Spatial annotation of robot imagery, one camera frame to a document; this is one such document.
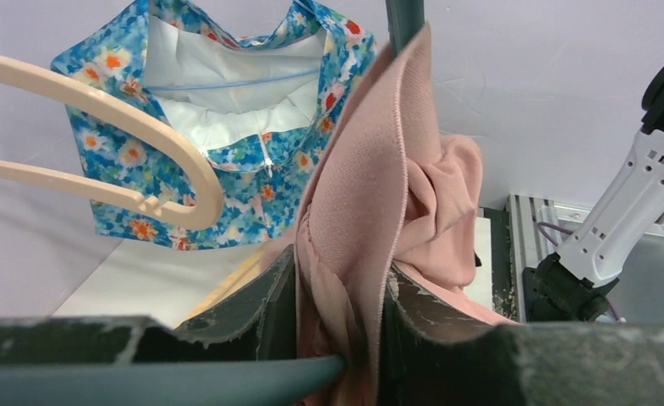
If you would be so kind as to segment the wooden hanger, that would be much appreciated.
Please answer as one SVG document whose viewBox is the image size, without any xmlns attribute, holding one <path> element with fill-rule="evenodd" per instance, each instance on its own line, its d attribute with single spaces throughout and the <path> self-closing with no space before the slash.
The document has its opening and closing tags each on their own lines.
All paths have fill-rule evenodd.
<svg viewBox="0 0 664 406">
<path fill-rule="evenodd" d="M 2 55 L 0 84 L 78 108 L 163 152 L 184 170 L 195 192 L 196 203 L 194 206 L 183 206 L 174 201 L 162 203 L 154 196 L 146 197 L 132 189 L 71 173 L 2 160 L 1 179 L 79 195 L 190 230 L 208 228 L 221 216 L 222 187 L 212 167 L 189 141 L 160 120 L 104 91 Z"/>
</svg>

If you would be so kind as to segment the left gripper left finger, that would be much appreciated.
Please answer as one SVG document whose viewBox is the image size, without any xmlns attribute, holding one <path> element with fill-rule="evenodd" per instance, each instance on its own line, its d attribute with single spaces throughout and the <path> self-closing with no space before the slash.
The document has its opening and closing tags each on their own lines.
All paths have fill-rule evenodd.
<svg viewBox="0 0 664 406">
<path fill-rule="evenodd" d="M 259 276 L 175 329 L 140 315 L 0 319 L 0 366 L 292 359 L 295 305 L 287 246 Z"/>
</svg>

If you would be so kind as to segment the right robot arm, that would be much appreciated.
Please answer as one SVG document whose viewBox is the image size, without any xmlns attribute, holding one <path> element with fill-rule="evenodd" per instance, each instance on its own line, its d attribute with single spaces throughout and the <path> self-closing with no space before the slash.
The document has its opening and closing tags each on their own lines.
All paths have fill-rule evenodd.
<svg viewBox="0 0 664 406">
<path fill-rule="evenodd" d="M 633 247 L 664 227 L 664 66 L 648 85 L 645 112 L 623 165 L 580 227 L 538 266 L 524 269 L 527 321 L 621 318 L 607 295 Z"/>
</svg>

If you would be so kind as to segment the blue floral garment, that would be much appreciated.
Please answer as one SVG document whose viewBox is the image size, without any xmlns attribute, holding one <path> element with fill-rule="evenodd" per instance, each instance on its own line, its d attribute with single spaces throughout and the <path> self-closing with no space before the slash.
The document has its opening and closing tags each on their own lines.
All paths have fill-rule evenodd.
<svg viewBox="0 0 664 406">
<path fill-rule="evenodd" d="M 353 88 L 377 53 L 373 34 L 315 1 L 294 1 L 268 35 L 237 37 L 190 1 L 134 1 L 58 54 L 52 71 L 178 131 L 222 187 L 209 228 L 189 230 L 99 201 L 96 233 L 176 250 L 282 235 Z"/>
</svg>

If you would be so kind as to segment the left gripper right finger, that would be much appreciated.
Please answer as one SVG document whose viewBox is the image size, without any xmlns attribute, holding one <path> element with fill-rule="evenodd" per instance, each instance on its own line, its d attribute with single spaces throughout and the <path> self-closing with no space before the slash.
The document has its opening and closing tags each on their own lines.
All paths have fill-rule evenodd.
<svg viewBox="0 0 664 406">
<path fill-rule="evenodd" d="M 664 405 L 664 325 L 490 326 L 392 268 L 379 402 Z"/>
</svg>

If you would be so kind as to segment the pink garment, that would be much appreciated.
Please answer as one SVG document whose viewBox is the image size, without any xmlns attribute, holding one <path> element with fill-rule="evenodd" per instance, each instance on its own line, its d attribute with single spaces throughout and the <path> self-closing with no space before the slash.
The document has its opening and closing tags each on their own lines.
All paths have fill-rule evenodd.
<svg viewBox="0 0 664 406">
<path fill-rule="evenodd" d="M 297 355 L 341 354 L 347 370 L 303 405 L 377 405 L 382 302 L 396 266 L 463 316 L 506 318 L 464 292 L 475 280 L 479 146 L 438 127 L 431 27 L 384 47 L 347 100 L 299 202 L 296 221 L 263 246 L 261 268 L 292 246 Z"/>
</svg>

